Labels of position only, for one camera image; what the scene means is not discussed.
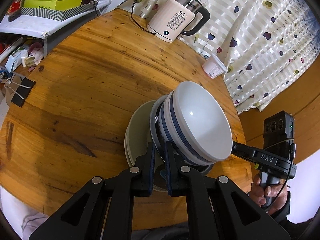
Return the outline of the right hand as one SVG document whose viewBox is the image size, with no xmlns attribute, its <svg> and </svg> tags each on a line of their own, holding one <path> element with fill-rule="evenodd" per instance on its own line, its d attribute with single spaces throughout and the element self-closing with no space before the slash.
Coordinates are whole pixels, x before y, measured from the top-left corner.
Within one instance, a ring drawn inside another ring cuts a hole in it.
<svg viewBox="0 0 320 240">
<path fill-rule="evenodd" d="M 270 207 L 268 214 L 273 215 L 277 211 L 281 210 L 288 199 L 288 188 L 287 186 L 283 187 L 282 184 L 268 186 L 266 189 L 263 189 L 260 186 L 260 176 L 256 174 L 253 178 L 253 183 L 251 186 L 251 191 L 249 192 L 249 197 L 260 207 L 266 204 L 266 198 L 274 198 L 273 205 Z"/>
</svg>

